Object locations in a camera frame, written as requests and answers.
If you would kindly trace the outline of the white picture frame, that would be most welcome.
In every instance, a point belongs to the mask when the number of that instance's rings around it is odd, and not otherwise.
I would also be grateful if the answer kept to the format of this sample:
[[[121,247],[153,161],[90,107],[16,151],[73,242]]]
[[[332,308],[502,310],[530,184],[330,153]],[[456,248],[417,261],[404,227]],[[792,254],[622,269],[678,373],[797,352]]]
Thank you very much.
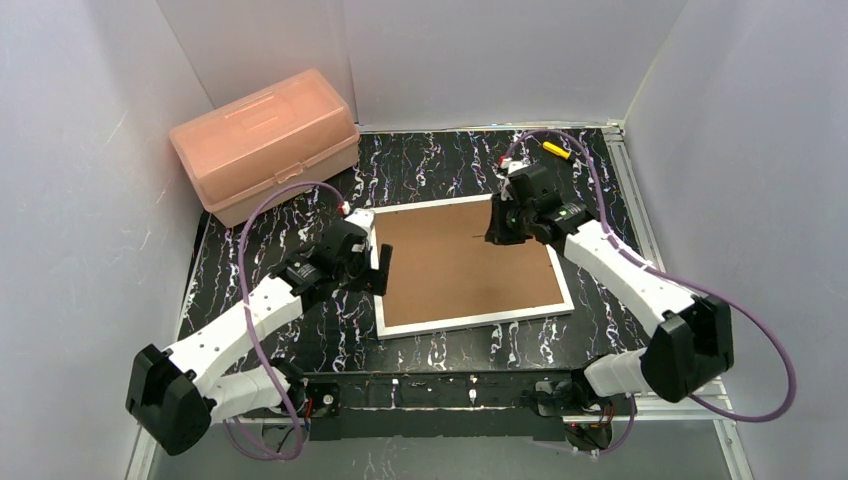
[[[393,246],[387,292],[374,300],[381,340],[568,315],[575,308],[551,248],[471,238],[488,227],[487,194],[374,212],[372,243]]]

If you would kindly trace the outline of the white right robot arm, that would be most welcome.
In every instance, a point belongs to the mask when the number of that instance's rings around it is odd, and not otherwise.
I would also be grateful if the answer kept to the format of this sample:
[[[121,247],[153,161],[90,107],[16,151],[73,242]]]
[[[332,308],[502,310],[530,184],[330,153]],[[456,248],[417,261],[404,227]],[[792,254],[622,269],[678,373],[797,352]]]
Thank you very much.
[[[572,371],[567,385],[575,401],[653,392],[678,402],[733,366],[726,302],[649,273],[585,205],[563,199],[543,166],[504,158],[498,167],[506,177],[491,197],[486,242],[545,245],[590,273],[651,336],[638,351],[604,355]]]

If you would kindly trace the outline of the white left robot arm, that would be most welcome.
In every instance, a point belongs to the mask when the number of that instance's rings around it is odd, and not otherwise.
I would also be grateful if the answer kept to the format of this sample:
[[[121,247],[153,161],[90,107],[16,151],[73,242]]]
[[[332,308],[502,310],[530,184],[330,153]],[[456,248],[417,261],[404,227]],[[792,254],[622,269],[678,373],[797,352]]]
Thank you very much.
[[[382,296],[392,248],[372,262],[375,214],[356,209],[318,241],[286,255],[243,299],[194,334],[165,349],[150,344],[134,357],[127,411],[169,455],[192,448],[216,424],[260,408],[290,408],[303,390],[284,362],[247,372],[227,369],[254,343],[327,302],[338,290]]]

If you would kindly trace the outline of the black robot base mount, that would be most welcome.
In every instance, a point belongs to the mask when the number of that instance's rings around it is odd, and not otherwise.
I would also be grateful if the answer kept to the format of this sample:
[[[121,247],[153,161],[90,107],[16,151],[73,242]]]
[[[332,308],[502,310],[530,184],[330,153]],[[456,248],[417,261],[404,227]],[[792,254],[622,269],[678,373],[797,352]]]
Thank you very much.
[[[624,395],[571,391],[566,370],[307,372],[314,441],[378,438],[530,437],[562,441],[579,424],[598,425],[607,444],[615,420],[633,409]]]

